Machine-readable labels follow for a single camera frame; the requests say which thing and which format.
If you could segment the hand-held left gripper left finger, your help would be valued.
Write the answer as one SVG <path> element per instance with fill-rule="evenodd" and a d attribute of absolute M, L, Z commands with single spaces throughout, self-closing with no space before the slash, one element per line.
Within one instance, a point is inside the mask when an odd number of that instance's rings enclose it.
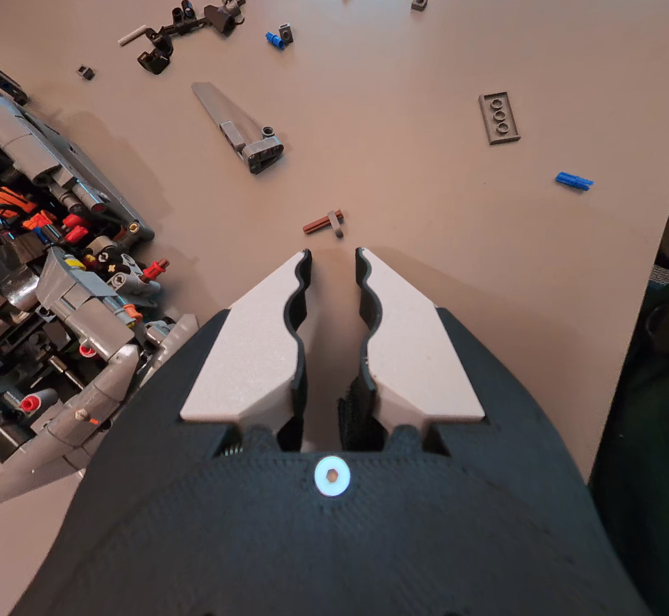
<path fill-rule="evenodd" d="M 304 422 L 306 318 L 313 256 L 304 249 L 241 296 L 222 327 L 180 410 L 191 423 L 263 425 L 280 434 Z"/>

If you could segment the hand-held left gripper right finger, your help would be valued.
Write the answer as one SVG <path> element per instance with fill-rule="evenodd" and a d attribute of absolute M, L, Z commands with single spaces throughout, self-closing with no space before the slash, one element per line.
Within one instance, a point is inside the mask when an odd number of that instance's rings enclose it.
<path fill-rule="evenodd" d="M 369 329 L 360 375 L 372 418 L 389 435 L 410 426 L 422 437 L 433 425 L 482 422 L 484 408 L 435 303 L 370 249 L 357 248 L 355 263 Z"/>

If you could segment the grey black lego spaceship model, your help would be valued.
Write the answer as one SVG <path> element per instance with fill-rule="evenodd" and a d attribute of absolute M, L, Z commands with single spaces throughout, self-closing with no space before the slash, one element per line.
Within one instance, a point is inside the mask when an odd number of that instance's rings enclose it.
<path fill-rule="evenodd" d="M 79 147 L 1 73 L 1 503 L 76 474 L 199 330 L 161 315 L 169 260 Z"/>

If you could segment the grey lego plate with holes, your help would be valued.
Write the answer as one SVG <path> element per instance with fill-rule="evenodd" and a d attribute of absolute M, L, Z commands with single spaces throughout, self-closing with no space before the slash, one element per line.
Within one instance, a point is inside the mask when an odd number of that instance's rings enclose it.
<path fill-rule="evenodd" d="M 481 94 L 478 103 L 490 145 L 517 142 L 521 139 L 508 92 Z"/>

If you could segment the grey lego wing dark connector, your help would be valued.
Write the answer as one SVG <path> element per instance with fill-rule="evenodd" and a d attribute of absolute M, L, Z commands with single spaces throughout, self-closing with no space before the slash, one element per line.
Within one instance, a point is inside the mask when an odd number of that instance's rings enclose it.
<path fill-rule="evenodd" d="M 258 123 L 210 82 L 192 83 L 191 89 L 251 174 L 280 160 L 284 144 L 272 126 Z"/>

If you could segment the black curved lego piece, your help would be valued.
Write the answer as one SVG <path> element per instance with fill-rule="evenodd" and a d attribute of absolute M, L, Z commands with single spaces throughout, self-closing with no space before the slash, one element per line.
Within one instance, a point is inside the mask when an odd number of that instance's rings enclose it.
<path fill-rule="evenodd" d="M 153 75 L 160 75 L 171 63 L 171 55 L 154 48 L 151 52 L 143 52 L 137 62 L 146 71 Z"/>

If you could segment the black lego slope piece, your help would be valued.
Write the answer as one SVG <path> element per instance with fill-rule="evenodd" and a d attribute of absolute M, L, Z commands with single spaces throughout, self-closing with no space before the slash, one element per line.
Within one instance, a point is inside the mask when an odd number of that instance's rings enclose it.
<path fill-rule="evenodd" d="M 220 35 L 229 36 L 236 27 L 236 18 L 225 7 L 207 5 L 203 8 L 203 17 L 209 26 Z"/>

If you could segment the black lego connector piece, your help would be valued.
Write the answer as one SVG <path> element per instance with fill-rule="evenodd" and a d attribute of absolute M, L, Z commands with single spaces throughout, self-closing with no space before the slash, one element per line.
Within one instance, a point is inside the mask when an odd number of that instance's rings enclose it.
<path fill-rule="evenodd" d="M 172 24 L 162 26 L 157 31 L 148 27 L 145 36 L 151 42 L 153 49 L 157 48 L 172 56 L 172 38 L 174 36 L 188 35 L 204 26 L 208 26 L 205 18 L 197 18 L 191 2 L 189 0 L 182 0 L 180 7 L 173 8 L 172 10 Z"/>

